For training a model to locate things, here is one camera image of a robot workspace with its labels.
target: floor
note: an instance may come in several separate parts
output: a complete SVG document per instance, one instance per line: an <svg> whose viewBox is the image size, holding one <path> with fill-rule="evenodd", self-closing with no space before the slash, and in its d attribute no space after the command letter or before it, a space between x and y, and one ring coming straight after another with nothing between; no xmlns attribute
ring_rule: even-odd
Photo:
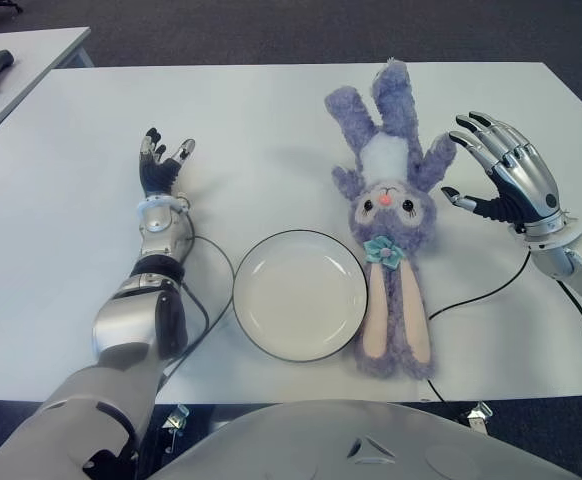
<svg viewBox="0 0 582 480"><path fill-rule="evenodd" d="M578 0L21 0L0 32L88 25L96 66L406 61L540 61L582 100ZM490 433L582 476L582 397L493 401ZM444 405L413 405L451 416ZM469 404L451 404L453 413ZM0 444L36 408L0 402ZM175 452L159 428L145 438L140 478L207 434L212 406L192 406Z"/></svg>

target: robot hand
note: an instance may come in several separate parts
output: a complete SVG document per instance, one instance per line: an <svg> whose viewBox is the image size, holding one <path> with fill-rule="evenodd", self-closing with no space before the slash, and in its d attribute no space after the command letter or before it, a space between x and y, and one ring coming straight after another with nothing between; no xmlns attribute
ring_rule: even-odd
<svg viewBox="0 0 582 480"><path fill-rule="evenodd" d="M453 205L485 218L512 223L519 233L524 231L524 225L562 215L558 187L551 172L520 132L484 113L458 115L456 121L477 140L462 132L450 132L449 137L482 165L499 197L487 201L443 187L444 195Z"/></svg>
<svg viewBox="0 0 582 480"><path fill-rule="evenodd" d="M160 161L162 154L167 149L164 145L156 148L160 138L162 136L158 131L151 128L142 139L140 146L140 183L147 197L171 194L171 186L175 182L180 168L195 148L195 141L190 138L185 140L173 155Z"/></svg>

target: blue bow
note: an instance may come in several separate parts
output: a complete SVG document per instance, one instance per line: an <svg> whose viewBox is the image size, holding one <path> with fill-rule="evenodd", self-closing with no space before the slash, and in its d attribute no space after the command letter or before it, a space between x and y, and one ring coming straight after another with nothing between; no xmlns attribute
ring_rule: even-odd
<svg viewBox="0 0 582 480"><path fill-rule="evenodd" d="M364 242L363 245L367 254L367 262L381 263L391 270L398 268L400 260L406 257L402 249L384 235L379 235L373 240Z"/></svg>

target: pink nose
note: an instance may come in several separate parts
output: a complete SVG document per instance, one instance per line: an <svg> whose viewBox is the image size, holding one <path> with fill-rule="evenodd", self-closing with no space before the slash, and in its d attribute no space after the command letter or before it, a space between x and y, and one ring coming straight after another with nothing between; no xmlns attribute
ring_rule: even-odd
<svg viewBox="0 0 582 480"><path fill-rule="evenodd" d="M380 205L384 205L385 207L388 207L389 205L391 205L391 197L387 194L380 195L378 197L378 202L380 202Z"/></svg>

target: stuffed bunny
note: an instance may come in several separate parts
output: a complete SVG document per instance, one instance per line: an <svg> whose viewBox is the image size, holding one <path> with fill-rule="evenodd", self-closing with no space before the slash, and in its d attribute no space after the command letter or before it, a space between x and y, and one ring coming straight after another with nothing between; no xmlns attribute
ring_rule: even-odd
<svg viewBox="0 0 582 480"><path fill-rule="evenodd" d="M368 306L356 359L371 375L387 377L401 364L421 379L431 375L433 362L415 255L433 234L436 207L428 192L453 161L455 144L443 134L422 155L404 63L389 60L371 93L382 126L373 123L353 87L325 100L356 156L354 170L335 167L332 172L351 201L349 225L366 252Z"/></svg>

